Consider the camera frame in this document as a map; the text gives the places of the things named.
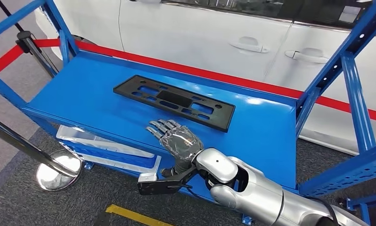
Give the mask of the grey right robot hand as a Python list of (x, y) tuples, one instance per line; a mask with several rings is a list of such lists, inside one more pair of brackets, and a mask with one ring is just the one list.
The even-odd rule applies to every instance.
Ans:
[(181, 174), (192, 167), (192, 161), (202, 150), (203, 142), (186, 126), (174, 120), (150, 121), (146, 130), (150, 132), (175, 159), (169, 169), (162, 169), (164, 178)]

